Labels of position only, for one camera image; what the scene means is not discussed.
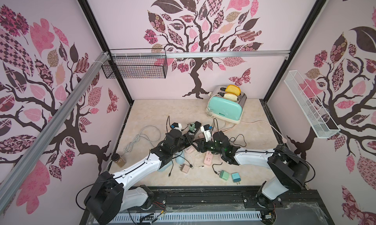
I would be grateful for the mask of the pink power strip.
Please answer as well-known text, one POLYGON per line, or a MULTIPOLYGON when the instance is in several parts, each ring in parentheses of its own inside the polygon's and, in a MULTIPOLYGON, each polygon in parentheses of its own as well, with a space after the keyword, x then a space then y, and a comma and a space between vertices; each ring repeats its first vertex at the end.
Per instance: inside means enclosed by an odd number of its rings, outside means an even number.
POLYGON ((211 166, 212 161, 213 161, 213 154, 211 152, 207 151, 206 154, 205 154, 204 160, 203 160, 203 164, 205 166, 211 166))

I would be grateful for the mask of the pink charger plug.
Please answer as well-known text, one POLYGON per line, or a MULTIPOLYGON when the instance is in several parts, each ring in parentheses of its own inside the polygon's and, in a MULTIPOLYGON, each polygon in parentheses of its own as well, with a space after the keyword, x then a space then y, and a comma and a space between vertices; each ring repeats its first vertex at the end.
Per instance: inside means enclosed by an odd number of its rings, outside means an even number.
POLYGON ((189 165, 186 165, 186 164, 182 164, 180 166, 180 170, 181 172, 187 174, 189 172, 189 170, 191 169, 191 167, 189 165))

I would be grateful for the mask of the black power strip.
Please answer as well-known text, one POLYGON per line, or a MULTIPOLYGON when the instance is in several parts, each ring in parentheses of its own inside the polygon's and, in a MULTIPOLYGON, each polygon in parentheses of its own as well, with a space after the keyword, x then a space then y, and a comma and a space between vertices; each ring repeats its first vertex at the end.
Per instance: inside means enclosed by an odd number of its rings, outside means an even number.
POLYGON ((200 130, 200 128, 201 128, 201 123, 200 122, 198 122, 198 121, 196 121, 196 122, 194 122, 194 124, 195 124, 195 132, 189 132, 189 133, 191 133, 191 134, 193 134, 193 135, 196 135, 197 134, 197 132, 200 130))

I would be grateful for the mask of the green charger plug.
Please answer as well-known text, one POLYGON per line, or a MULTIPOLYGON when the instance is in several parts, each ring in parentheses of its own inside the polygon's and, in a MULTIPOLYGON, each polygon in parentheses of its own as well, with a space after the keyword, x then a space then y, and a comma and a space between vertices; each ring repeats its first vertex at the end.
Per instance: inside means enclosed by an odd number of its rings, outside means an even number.
POLYGON ((219 177, 224 181, 227 181, 229 179, 229 176, 230 176, 230 174, 227 171, 224 171, 224 170, 221 170, 220 173, 219 173, 219 177))

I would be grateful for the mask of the teal charger plug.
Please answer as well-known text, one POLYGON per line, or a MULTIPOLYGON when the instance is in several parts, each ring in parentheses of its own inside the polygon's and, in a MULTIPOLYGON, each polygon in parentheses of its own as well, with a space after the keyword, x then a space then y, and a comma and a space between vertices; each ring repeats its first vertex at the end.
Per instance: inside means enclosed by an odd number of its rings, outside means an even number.
POLYGON ((232 173, 232 174, 231 174, 231 177, 232 177, 232 181, 233 181, 233 183, 235 183, 235 184, 237 184, 237 185, 240 185, 241 177, 240 177, 240 174, 239 174, 239 173, 232 173))

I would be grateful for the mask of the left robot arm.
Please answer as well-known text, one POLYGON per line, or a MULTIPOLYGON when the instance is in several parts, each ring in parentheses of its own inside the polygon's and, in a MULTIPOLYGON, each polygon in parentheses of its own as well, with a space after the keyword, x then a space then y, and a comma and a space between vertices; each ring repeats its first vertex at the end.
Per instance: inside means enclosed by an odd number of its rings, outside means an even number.
POLYGON ((86 209, 100 225, 106 225, 120 211, 150 206, 154 194, 146 186, 130 188, 171 162, 175 154, 190 147, 197 132, 198 129, 195 129, 182 134, 180 130, 172 129, 141 161, 114 174, 108 171, 101 173, 96 182, 91 184, 92 188, 84 200, 86 209))

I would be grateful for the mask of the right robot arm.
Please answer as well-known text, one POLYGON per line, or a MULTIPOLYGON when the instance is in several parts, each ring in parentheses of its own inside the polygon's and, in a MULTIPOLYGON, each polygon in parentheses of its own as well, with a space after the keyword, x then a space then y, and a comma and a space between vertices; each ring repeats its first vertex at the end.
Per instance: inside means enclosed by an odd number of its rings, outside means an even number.
POLYGON ((214 134, 214 140, 197 139, 193 146, 199 152, 219 154, 230 165, 254 165, 271 170, 274 177, 261 185, 258 203, 269 203, 281 194, 300 192, 305 187, 310 166, 284 145, 271 150, 249 150, 230 143, 223 132, 214 134))

